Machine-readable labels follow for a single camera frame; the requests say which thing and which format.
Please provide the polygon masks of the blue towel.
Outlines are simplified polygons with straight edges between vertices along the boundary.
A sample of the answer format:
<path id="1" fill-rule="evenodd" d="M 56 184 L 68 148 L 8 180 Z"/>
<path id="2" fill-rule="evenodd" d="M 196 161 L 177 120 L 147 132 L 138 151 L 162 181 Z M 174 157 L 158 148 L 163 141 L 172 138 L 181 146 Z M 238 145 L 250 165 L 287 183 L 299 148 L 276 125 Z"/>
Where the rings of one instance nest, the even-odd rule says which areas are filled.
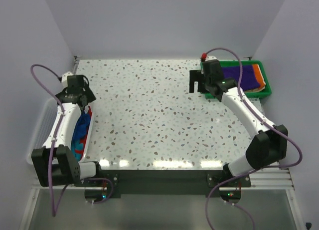
<path id="1" fill-rule="evenodd" d="M 88 113 L 82 113 L 79 117 L 72 136 L 71 140 L 71 148 L 75 149 L 75 146 L 77 145 L 77 142 L 79 142 L 81 139 L 83 139 L 87 134 L 87 129 L 90 125 L 90 114 Z"/>

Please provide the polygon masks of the orange Doraemon towel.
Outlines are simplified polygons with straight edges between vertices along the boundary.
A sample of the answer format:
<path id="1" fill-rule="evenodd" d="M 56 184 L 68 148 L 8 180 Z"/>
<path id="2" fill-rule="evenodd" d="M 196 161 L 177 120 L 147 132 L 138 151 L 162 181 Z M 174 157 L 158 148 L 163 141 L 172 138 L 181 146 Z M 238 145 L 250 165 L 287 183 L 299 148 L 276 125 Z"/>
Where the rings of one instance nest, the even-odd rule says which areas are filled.
<path id="1" fill-rule="evenodd" d="M 252 93 L 261 92 L 266 88 L 265 79 L 264 79 L 263 74 L 261 72 L 261 68 L 258 64 L 253 64 L 252 67 L 254 70 L 255 78 L 259 84 L 259 87 L 251 89 L 251 90 L 247 90 L 247 92 L 252 92 Z"/>

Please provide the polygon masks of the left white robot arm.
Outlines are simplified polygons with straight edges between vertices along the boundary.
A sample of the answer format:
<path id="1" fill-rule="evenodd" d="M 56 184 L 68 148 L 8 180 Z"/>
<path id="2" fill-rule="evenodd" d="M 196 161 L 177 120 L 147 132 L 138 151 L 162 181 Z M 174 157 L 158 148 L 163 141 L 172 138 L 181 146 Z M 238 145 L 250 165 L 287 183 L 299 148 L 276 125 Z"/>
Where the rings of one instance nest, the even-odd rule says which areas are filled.
<path id="1" fill-rule="evenodd" d="M 92 186 L 102 184 L 104 175 L 98 162 L 79 162 L 71 151 L 72 137 L 85 108 L 96 100 L 84 75 L 64 78 L 66 87 L 56 94 L 57 115 L 42 147 L 34 149 L 31 160 L 43 187 L 77 184 L 86 179 Z"/>

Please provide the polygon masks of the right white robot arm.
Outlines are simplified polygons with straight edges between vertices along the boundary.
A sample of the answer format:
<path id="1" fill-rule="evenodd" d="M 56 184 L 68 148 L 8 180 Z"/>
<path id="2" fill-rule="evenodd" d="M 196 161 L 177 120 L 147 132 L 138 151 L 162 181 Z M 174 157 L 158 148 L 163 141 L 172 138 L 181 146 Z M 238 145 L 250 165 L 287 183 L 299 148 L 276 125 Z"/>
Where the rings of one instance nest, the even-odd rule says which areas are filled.
<path id="1" fill-rule="evenodd" d="M 240 176 L 282 160 L 287 153 L 288 131 L 275 125 L 251 103 L 234 78 L 225 78 L 220 62 L 204 61 L 200 70 L 189 72 L 189 92 L 209 93 L 227 106 L 243 124 L 251 143 L 245 154 L 223 167 L 222 181 L 234 186 Z"/>

